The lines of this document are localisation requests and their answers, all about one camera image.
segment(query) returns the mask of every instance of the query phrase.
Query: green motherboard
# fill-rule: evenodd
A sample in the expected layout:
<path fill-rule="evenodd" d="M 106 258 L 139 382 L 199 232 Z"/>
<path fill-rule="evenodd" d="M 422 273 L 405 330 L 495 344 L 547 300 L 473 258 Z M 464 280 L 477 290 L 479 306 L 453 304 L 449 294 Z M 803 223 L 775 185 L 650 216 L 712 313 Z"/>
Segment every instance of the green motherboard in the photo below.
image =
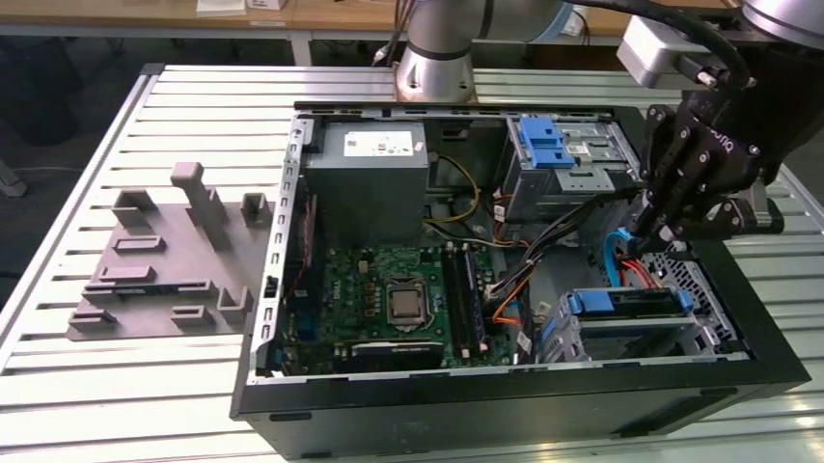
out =
<path fill-rule="evenodd" d="M 334 373 L 330 346 L 342 342 L 418 340 L 445 346 L 441 368 L 487 367 L 512 362 L 508 330 L 487 338 L 487 352 L 465 358 L 456 354 L 448 307 L 448 283 L 441 247 L 330 249 L 325 261 L 322 311 L 318 315 L 317 341 L 294 345 L 308 374 Z M 477 288 L 493 281 L 491 255 L 485 248 L 468 250 L 475 263 Z M 414 301 L 402 289 L 416 289 L 425 300 Z M 426 310 L 413 323 L 393 320 L 402 314 L 396 304 L 420 302 Z"/>

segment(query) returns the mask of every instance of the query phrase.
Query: aluminum slotted table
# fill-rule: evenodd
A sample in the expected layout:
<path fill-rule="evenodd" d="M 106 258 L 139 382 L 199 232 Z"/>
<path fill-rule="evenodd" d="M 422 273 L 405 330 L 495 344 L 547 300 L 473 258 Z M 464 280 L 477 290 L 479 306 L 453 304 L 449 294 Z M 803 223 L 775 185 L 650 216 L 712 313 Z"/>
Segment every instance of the aluminum slotted table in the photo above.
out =
<path fill-rule="evenodd" d="M 676 92 L 639 88 L 623 72 L 479 70 L 476 79 L 481 102 L 643 109 L 679 101 Z M 241 335 L 73 342 L 63 337 L 67 320 L 117 223 L 109 208 L 121 188 L 145 187 L 157 202 L 183 202 L 169 169 L 198 161 L 225 201 L 262 190 L 276 198 L 293 103 L 392 98 L 384 69 L 147 67 L 0 313 L 4 463 L 280 460 L 246 423 L 229 418 Z M 730 247 L 806 362 L 810 383 L 655 439 L 433 452 L 392 461 L 820 461 L 824 213 L 787 169 L 770 193 L 787 232 Z"/>

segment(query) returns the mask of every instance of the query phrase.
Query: black cable cord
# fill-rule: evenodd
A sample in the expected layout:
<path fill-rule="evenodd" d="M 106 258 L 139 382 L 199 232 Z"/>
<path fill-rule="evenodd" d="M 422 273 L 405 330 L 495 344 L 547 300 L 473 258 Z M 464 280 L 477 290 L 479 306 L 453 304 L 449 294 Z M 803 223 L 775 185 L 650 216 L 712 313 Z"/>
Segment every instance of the black cable cord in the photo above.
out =
<path fill-rule="evenodd" d="M 750 66 L 744 58 L 722 34 L 704 24 L 699 18 L 650 0 L 565 0 L 565 2 L 573 5 L 635 14 L 682 31 L 691 41 L 704 45 L 727 65 L 728 74 L 723 76 L 723 80 L 739 89 L 750 86 L 752 74 L 750 73 Z"/>
<path fill-rule="evenodd" d="M 524 285 L 524 288 L 516 297 L 519 300 L 519 315 L 520 315 L 520 330 L 529 338 L 529 345 L 532 346 L 529 351 L 521 348 L 519 343 L 519 365 L 532 363 L 533 352 L 536 350 L 536 322 L 532 316 L 532 306 L 529 301 L 529 284 Z"/>
<path fill-rule="evenodd" d="M 386 54 L 386 65 L 392 67 L 392 57 L 396 55 L 396 49 L 398 48 L 398 41 L 401 41 L 401 34 L 408 29 L 408 25 L 410 24 L 410 17 L 413 16 L 416 0 L 408 0 L 404 8 L 404 13 L 401 15 L 401 23 L 396 27 L 396 31 L 392 38 L 392 45 L 389 46 L 389 53 Z"/>
<path fill-rule="evenodd" d="M 580 204 L 575 209 L 567 212 L 559 217 L 544 229 L 539 237 L 533 240 L 532 244 L 524 251 L 521 257 L 521 265 L 517 270 L 511 273 L 511 276 L 501 280 L 496 286 L 496 292 L 504 287 L 509 286 L 513 282 L 520 281 L 535 263 L 541 260 L 548 248 L 569 233 L 576 231 L 581 227 L 584 221 L 591 216 L 591 213 L 607 203 L 612 203 L 620 200 L 631 200 L 635 198 L 640 191 L 640 188 L 631 187 L 619 190 L 613 193 L 604 193 L 593 196 L 585 203 Z"/>
<path fill-rule="evenodd" d="M 576 16 L 581 18 L 581 22 L 584 23 L 584 39 L 581 40 L 581 45 L 591 46 L 592 45 L 592 34 L 591 34 L 591 24 L 588 23 L 588 19 L 583 14 L 573 10 L 572 12 Z"/>

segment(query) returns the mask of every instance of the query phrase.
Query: ram slot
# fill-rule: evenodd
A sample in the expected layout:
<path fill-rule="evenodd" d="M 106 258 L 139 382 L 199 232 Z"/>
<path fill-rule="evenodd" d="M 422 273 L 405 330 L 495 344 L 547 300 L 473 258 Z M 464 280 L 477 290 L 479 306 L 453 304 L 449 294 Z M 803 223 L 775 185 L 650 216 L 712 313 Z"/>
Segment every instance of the ram slot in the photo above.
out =
<path fill-rule="evenodd" d="M 441 252 L 441 265 L 444 267 L 444 282 L 448 293 L 452 347 L 455 355 L 467 359 L 471 356 L 473 347 L 473 327 L 469 311 L 467 310 L 468 302 L 464 291 L 464 286 L 467 286 L 467 273 L 461 271 L 464 258 L 457 253 L 457 249 L 447 248 Z"/>
<path fill-rule="evenodd" d="M 467 249 L 461 251 L 464 254 L 464 269 L 467 275 L 467 285 L 464 285 L 464 291 L 467 292 L 468 309 L 471 315 L 471 321 L 473 323 L 473 346 L 477 352 L 487 352 L 487 330 L 484 328 L 484 301 L 481 300 L 481 291 L 476 281 L 476 262 L 473 260 L 473 254 Z"/>
<path fill-rule="evenodd" d="M 476 286 L 476 265 L 464 249 L 447 249 L 441 254 L 448 293 L 452 345 L 467 359 L 487 351 L 483 301 Z"/>

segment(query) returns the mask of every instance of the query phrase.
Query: motherboard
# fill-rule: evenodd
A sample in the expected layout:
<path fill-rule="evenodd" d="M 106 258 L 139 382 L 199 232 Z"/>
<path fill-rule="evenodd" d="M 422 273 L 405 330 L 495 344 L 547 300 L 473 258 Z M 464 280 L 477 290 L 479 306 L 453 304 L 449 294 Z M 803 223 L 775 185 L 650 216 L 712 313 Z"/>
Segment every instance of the motherboard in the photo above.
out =
<path fill-rule="evenodd" d="M 512 363 L 509 332 L 484 330 L 488 249 L 330 249 L 325 260 L 322 309 L 297 315 L 288 348 L 308 374 L 370 370 L 352 366 L 356 356 L 402 364 L 405 350 L 432 368 Z"/>

